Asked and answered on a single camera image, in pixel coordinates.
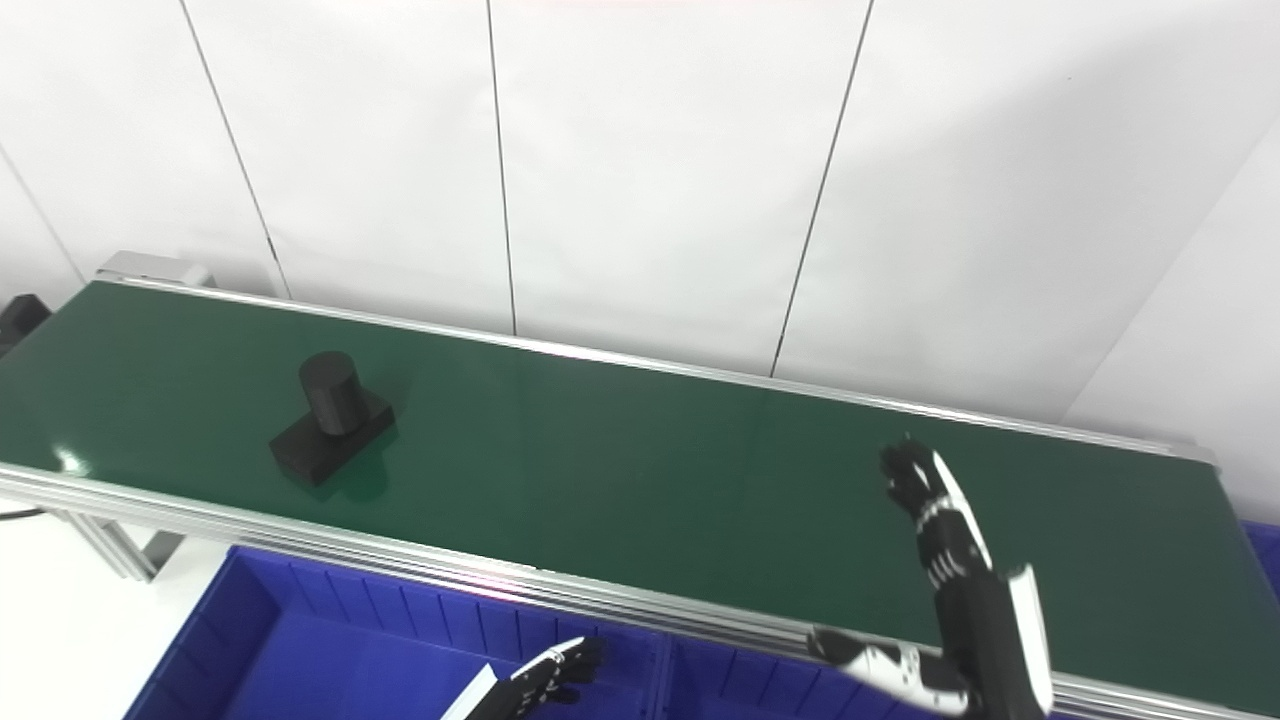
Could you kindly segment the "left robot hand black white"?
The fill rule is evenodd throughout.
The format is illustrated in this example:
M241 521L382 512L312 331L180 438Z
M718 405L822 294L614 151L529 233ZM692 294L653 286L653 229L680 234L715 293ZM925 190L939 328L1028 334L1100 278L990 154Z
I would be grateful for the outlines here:
M444 719L526 719L545 703L575 705L603 664L600 637L575 637L541 651L508 676L483 666L452 701Z

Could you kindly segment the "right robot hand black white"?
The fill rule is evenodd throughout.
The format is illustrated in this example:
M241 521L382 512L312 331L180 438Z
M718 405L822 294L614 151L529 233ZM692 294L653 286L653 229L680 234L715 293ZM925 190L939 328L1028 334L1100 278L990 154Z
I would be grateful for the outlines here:
M881 450L879 468L888 496L914 527L941 651L814 626L806 634L809 653L941 717L1047 719L1053 674L1034 569L996 569L961 486L933 448L904 438Z

